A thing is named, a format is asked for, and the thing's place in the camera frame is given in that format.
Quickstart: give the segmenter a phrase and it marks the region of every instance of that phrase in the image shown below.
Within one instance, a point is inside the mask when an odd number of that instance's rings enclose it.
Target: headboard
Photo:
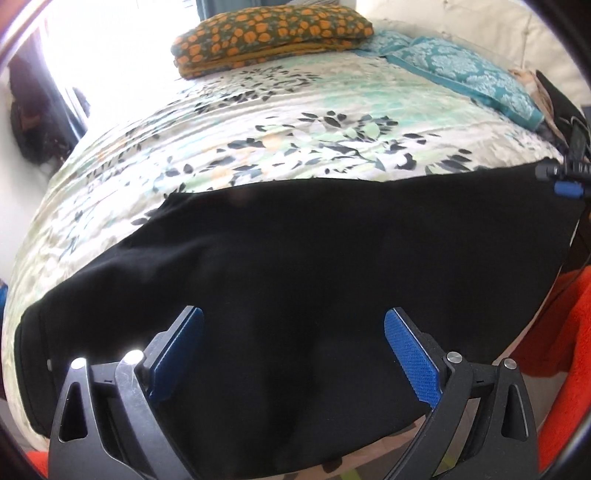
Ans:
[[[510,69],[540,70],[577,106],[591,89],[556,36],[521,0],[341,0],[376,27],[441,37]]]

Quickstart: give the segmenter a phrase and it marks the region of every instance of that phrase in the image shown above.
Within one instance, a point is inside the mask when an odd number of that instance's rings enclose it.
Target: blue gripper pad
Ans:
[[[437,407],[441,400],[439,372],[396,310],[386,313],[384,333],[418,399]]]
[[[201,344],[204,323],[201,309],[193,309],[154,362],[147,388],[151,403],[159,403],[172,396]]]

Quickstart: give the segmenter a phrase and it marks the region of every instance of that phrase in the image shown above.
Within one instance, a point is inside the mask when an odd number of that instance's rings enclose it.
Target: bed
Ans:
[[[474,21],[463,30],[462,15],[490,19],[497,9],[504,15],[489,22],[488,38],[480,37]],[[566,52],[521,5],[367,1],[358,10],[376,25],[469,46],[504,68],[548,66],[544,71],[573,101],[591,99]],[[427,10],[432,18],[418,14]],[[515,41],[498,43],[507,25]],[[533,38],[521,36],[519,25]],[[533,51],[532,42],[549,48]],[[556,52],[561,60],[550,66]],[[312,177],[383,182],[561,158],[538,134],[470,97],[353,52],[216,73],[177,82],[161,96],[129,121],[87,134],[51,180],[19,251],[2,330],[2,369],[11,411],[37,449],[46,449],[47,439],[30,427],[15,374],[14,335],[23,313],[148,222],[170,194]],[[363,453],[357,458],[343,469],[358,465]]]

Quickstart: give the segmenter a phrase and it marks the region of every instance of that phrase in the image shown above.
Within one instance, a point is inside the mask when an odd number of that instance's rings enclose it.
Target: orange patterned pillow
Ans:
[[[338,5],[281,5],[218,14],[176,38],[171,48],[181,74],[205,65],[240,63],[302,50],[355,48],[373,35],[371,22]]]

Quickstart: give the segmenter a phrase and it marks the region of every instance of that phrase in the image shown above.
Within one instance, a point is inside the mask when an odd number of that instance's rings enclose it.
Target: metal screw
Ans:
[[[517,368],[517,362],[515,362],[515,360],[512,358],[505,358],[503,365],[505,365],[509,370],[515,370]]]
[[[132,350],[123,357],[123,361],[129,365],[138,364],[143,359],[144,353],[142,350]]]
[[[447,359],[453,364],[462,363],[463,360],[462,356],[457,352],[449,352],[447,354]]]
[[[72,362],[71,367],[74,370],[79,370],[80,368],[84,367],[85,365],[86,365],[86,358],[77,358]]]

